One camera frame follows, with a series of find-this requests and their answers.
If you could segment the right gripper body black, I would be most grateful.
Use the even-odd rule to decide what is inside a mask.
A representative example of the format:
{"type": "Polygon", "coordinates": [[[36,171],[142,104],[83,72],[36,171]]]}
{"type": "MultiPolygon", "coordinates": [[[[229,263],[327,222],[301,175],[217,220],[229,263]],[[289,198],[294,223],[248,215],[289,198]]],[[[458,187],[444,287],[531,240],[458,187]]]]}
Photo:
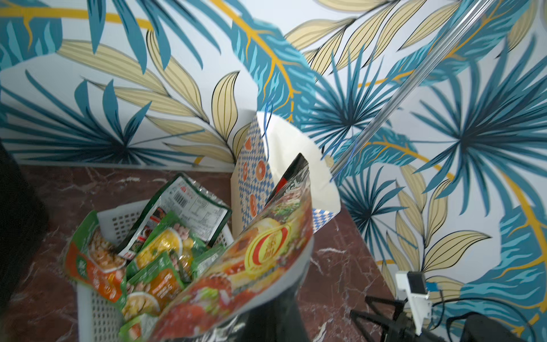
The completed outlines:
{"type": "Polygon", "coordinates": [[[381,328],[380,341],[419,341],[433,342],[444,341],[442,337],[434,335],[427,329],[422,330],[422,333],[415,333],[414,323],[404,314],[404,307],[407,299],[404,301],[398,299],[383,299],[377,296],[366,296],[365,302],[373,313],[361,312],[358,310],[350,311],[350,318],[356,325],[359,332],[368,342],[374,342],[371,334],[366,330],[364,321],[373,323],[381,328]],[[395,310],[391,318],[385,316],[376,304],[384,304],[392,306],[395,310]]]}

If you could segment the large silver red sauce packet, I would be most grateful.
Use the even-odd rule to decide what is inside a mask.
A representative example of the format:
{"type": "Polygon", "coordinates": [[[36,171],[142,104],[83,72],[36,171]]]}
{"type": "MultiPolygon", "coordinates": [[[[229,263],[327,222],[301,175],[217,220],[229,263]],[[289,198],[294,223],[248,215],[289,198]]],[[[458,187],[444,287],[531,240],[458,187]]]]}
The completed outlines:
{"type": "Polygon", "coordinates": [[[149,341],[308,341],[296,303],[313,251],[309,164],[298,154],[266,207],[160,316],[149,341]]]}

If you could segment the paper bag blue checkered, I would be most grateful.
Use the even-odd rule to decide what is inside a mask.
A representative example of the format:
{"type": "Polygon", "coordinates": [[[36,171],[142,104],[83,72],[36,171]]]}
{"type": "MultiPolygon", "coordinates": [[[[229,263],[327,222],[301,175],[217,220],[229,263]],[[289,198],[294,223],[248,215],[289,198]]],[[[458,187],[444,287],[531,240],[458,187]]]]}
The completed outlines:
{"type": "Polygon", "coordinates": [[[338,187],[316,144],[293,124],[258,111],[244,134],[231,177],[232,234],[240,235],[261,212],[298,155],[309,164],[313,230],[319,231],[341,208],[338,187]]]}

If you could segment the green yellow corn soup packet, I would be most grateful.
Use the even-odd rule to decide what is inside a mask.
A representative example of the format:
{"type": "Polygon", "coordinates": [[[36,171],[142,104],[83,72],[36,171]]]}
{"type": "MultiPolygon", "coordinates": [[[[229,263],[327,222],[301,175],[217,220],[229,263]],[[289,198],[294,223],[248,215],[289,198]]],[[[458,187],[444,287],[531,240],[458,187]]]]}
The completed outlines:
{"type": "Polygon", "coordinates": [[[209,247],[174,212],[169,212],[152,231],[144,247],[127,267],[127,278],[166,252],[185,284],[192,281],[192,265],[209,247]]]}

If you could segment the white perforated plastic basket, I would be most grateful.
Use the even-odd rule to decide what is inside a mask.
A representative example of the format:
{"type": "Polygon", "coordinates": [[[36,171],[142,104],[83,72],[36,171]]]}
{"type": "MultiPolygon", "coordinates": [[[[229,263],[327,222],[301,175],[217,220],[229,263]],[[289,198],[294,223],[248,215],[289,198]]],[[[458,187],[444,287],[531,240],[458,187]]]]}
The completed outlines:
{"type": "MultiPolygon", "coordinates": [[[[145,201],[134,202],[98,212],[101,232],[113,247],[125,239],[146,204],[145,201]]],[[[192,273],[195,268],[205,270],[205,259],[233,241],[229,228],[224,227],[213,248],[195,259],[192,273]]],[[[125,260],[127,276],[127,267],[132,260],[125,260]]],[[[148,337],[150,327],[158,317],[145,313],[125,321],[122,309],[117,309],[89,286],[77,284],[80,341],[144,341],[148,337]]]]}

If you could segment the green orange soup packet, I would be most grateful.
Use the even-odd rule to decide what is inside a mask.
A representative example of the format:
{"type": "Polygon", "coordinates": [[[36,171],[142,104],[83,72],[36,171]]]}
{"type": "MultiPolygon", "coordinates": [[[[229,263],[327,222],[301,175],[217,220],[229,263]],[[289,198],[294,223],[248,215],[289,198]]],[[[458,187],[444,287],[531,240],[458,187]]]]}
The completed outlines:
{"type": "Polygon", "coordinates": [[[90,212],[74,232],[64,259],[67,275],[94,289],[121,310],[127,302],[127,261],[113,252],[101,232],[96,211],[90,212]]]}

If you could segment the green mushroom chicken soup packet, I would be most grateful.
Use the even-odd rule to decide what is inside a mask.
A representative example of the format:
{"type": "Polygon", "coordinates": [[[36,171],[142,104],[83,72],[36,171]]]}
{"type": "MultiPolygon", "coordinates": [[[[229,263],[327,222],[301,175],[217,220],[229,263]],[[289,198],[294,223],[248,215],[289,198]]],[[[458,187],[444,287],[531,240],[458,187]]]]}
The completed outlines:
{"type": "Polygon", "coordinates": [[[160,316],[184,288],[185,284],[170,254],[161,253],[128,280],[128,294],[121,311],[124,320],[129,321],[142,314],[160,316]]]}

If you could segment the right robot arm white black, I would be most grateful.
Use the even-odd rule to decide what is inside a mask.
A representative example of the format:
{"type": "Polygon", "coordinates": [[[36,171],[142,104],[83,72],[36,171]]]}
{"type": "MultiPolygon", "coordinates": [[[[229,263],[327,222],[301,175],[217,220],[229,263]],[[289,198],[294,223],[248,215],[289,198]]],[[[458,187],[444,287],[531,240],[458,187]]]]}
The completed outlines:
{"type": "MultiPolygon", "coordinates": [[[[390,300],[376,296],[367,296],[366,304],[373,311],[371,313],[352,310],[350,318],[366,341],[373,337],[366,331],[364,322],[373,323],[381,328],[381,341],[444,341],[431,330],[424,329],[415,333],[414,323],[404,315],[407,300],[390,300]]],[[[468,312],[460,316],[448,317],[440,320],[445,323],[447,333],[451,332],[454,322],[463,321],[464,328],[461,341],[522,341],[515,333],[498,321],[481,313],[468,312]]]]}

